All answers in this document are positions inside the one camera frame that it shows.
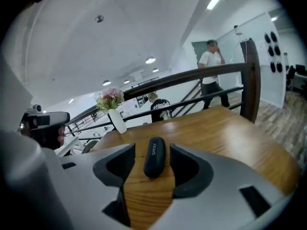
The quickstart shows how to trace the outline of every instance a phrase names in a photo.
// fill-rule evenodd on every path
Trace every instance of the flower vase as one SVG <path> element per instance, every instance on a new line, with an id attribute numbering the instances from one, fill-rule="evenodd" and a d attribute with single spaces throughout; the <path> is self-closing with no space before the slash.
<path id="1" fill-rule="evenodd" d="M 113 125 L 119 131 L 119 133 L 121 134 L 125 133 L 127 131 L 127 127 L 121 115 L 115 109 L 110 109 L 109 115 L 111 121 L 113 122 Z"/>

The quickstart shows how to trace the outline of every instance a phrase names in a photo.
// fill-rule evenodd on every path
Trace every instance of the flower bouquet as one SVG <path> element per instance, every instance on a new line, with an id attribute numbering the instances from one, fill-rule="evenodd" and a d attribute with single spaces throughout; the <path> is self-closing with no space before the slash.
<path id="1" fill-rule="evenodd" d="M 116 88 L 105 90 L 102 96 L 96 99 L 97 107 L 109 114 L 111 122 L 115 128 L 122 134 L 127 131 L 126 125 L 121 115 L 116 111 L 119 103 L 125 101 L 123 91 Z"/>

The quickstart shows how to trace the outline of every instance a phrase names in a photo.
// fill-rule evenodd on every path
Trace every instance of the wooden floor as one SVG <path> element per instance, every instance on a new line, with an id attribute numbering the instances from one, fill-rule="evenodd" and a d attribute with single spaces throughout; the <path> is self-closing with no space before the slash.
<path id="1" fill-rule="evenodd" d="M 232 105 L 240 102 L 241 94 L 230 93 L 228 98 Z M 210 107 L 220 104 L 220 98 L 216 97 Z M 233 111 L 239 114 L 240 107 Z M 296 92 L 286 92 L 283 109 L 260 101 L 255 125 L 279 142 L 298 160 L 307 136 L 304 131 L 304 126 L 307 125 L 307 101 Z"/>

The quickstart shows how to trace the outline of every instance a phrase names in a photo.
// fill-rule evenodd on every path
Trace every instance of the man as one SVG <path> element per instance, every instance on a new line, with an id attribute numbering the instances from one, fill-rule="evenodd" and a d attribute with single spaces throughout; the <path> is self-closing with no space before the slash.
<path id="1" fill-rule="evenodd" d="M 155 109 L 159 109 L 159 108 L 166 107 L 166 106 L 170 105 L 169 101 L 167 101 L 165 99 L 160 99 L 159 96 L 154 92 L 148 94 L 148 99 L 152 103 L 150 110 L 155 110 Z M 170 119 L 170 118 L 172 118 L 172 114 L 171 114 L 170 110 L 152 114 L 152 122 L 153 123 L 158 122 L 158 121 L 162 121 L 162 120 L 166 120 L 166 119 Z"/>
<path id="2" fill-rule="evenodd" d="M 225 60 L 221 54 L 220 48 L 215 40 L 209 40 L 207 42 L 208 51 L 204 52 L 198 63 L 198 68 L 213 67 L 221 64 L 225 64 Z M 215 57 L 215 53 L 218 53 L 220 58 Z M 202 80 L 202 95 L 215 93 L 222 91 L 223 89 L 217 83 L 217 76 L 207 77 Z M 221 103 L 225 107 L 229 107 L 227 94 L 220 95 Z M 210 102 L 213 98 L 208 98 L 205 100 L 203 110 L 208 109 Z"/>

